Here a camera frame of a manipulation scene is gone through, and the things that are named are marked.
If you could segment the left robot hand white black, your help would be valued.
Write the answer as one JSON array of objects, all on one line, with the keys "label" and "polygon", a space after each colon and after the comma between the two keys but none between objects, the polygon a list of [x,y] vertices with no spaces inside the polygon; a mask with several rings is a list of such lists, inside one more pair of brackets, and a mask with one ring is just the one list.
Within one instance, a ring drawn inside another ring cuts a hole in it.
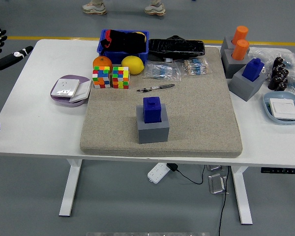
[{"label": "left robot hand white black", "polygon": [[[6,34],[5,30],[0,31],[0,53],[1,53],[1,47],[4,45],[4,41],[7,39],[7,36],[5,34]],[[0,59],[0,70],[4,70],[4,69],[20,62],[27,55],[29,55],[32,50],[33,50],[32,46],[27,46],[19,51],[15,51],[15,52],[1,58]]]}]

